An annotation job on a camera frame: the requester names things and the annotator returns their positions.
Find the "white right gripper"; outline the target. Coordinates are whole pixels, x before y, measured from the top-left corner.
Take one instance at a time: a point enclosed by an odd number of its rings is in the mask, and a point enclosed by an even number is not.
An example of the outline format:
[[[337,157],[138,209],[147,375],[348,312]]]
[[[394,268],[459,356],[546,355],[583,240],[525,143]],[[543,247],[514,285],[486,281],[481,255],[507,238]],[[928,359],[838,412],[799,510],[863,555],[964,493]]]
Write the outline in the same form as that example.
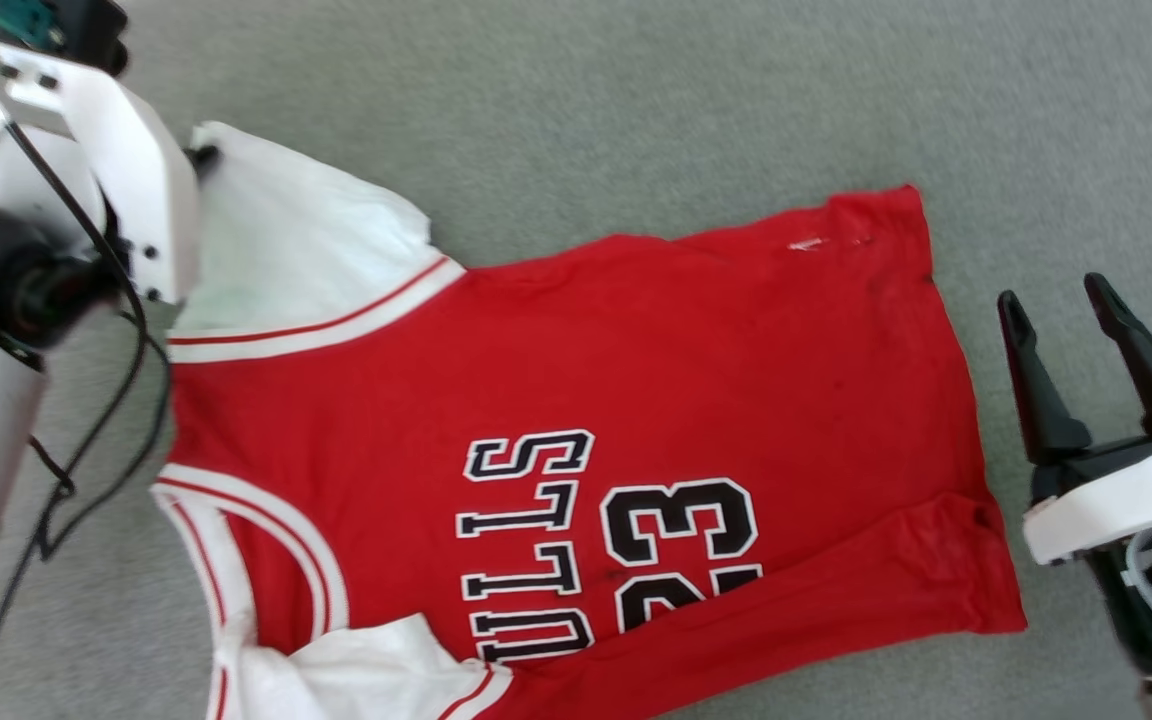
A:
[[[1140,427],[1152,437],[1152,332],[1098,272],[1083,285],[1102,333],[1117,346],[1142,406]],[[1075,419],[1038,353],[1033,324],[1015,291],[996,297],[1021,437],[1030,464],[1029,509],[1021,533],[1038,564],[1152,530],[1152,439],[1137,438],[1091,454],[1092,437]]]

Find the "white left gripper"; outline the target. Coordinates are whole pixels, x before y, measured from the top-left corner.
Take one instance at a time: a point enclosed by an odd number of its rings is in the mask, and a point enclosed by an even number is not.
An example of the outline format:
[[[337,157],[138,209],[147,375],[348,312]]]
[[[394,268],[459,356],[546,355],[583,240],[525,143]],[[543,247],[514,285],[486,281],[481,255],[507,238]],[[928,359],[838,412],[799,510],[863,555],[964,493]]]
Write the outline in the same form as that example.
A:
[[[156,109],[105,70],[3,41],[0,60],[17,71],[6,94],[65,124],[65,135],[32,126],[24,132],[91,222],[129,243],[136,291],[179,304],[198,281],[196,170],[214,168],[220,150],[180,147]],[[0,210],[76,249],[81,223],[12,141],[6,119],[0,103]]]

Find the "red white basketball jersey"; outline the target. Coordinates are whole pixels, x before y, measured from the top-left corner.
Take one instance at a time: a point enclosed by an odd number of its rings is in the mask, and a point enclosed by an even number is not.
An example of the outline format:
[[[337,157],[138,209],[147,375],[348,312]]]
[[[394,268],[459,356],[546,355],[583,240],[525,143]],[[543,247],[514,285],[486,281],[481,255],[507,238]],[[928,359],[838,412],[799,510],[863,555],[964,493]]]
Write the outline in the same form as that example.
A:
[[[918,188],[467,268],[217,122],[152,495],[206,720],[652,720],[1024,632]]]

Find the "grey fabric sofa cushion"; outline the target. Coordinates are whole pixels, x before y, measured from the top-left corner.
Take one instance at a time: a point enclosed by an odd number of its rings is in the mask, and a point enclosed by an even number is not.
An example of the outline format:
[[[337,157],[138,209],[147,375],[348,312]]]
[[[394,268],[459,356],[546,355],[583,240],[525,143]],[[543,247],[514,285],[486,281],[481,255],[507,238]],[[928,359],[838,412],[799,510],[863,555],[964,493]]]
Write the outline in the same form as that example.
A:
[[[1083,564],[1038,568],[998,331],[1018,293],[1097,439],[1140,406],[1082,278],[1152,329],[1152,0],[119,0],[128,88],[419,205],[471,266],[919,187],[1030,626],[850,655],[669,720],[1140,720]]]

